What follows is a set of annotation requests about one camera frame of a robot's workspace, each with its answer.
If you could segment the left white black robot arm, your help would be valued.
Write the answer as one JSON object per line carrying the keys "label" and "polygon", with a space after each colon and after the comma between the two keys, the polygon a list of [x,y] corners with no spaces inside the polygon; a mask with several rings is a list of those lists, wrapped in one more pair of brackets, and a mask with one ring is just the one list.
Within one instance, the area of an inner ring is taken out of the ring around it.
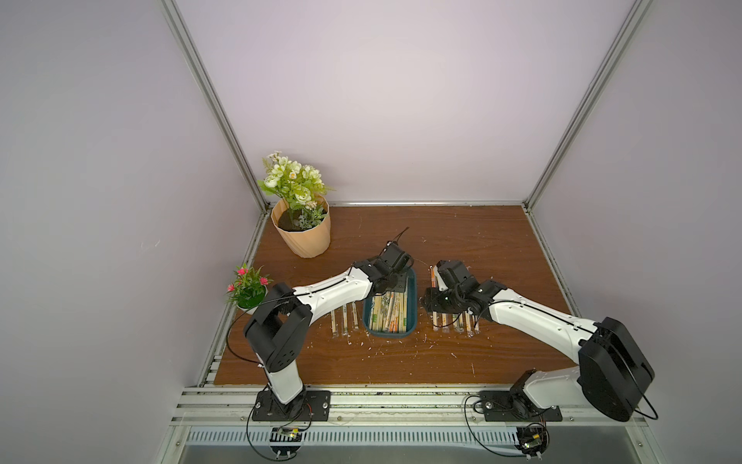
{"label": "left white black robot arm", "polygon": [[369,259],[307,286],[276,284],[252,313],[243,335],[267,376],[271,398],[282,407],[305,395],[297,358],[310,326],[342,305],[392,290],[414,264],[413,257],[391,241]]}

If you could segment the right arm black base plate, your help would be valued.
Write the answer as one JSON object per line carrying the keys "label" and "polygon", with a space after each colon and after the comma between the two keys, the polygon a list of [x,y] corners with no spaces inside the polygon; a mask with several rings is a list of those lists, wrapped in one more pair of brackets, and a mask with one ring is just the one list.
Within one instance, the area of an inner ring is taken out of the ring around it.
{"label": "right arm black base plate", "polygon": [[563,421],[558,407],[538,407],[519,392],[485,390],[479,393],[485,421]]}

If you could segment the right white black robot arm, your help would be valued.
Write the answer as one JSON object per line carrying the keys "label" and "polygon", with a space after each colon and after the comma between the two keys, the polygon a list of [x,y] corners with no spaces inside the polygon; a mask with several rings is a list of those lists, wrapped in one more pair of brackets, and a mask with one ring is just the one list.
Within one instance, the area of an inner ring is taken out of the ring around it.
{"label": "right white black robot arm", "polygon": [[477,280],[463,262],[442,260],[432,268],[425,307],[439,314],[471,315],[518,330],[556,349],[570,368],[532,369],[506,394],[504,407],[518,419],[549,409],[591,407],[626,423],[640,413],[655,372],[620,321],[592,321],[551,309],[494,280]]}

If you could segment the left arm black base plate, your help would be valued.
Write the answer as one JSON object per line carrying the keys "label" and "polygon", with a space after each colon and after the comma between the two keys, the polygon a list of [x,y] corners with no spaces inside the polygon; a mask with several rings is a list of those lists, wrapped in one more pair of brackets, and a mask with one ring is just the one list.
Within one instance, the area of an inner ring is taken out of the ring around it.
{"label": "left arm black base plate", "polygon": [[332,405],[332,393],[327,390],[301,392],[288,404],[281,403],[271,391],[259,392],[251,419],[257,423],[272,421],[327,421]]}

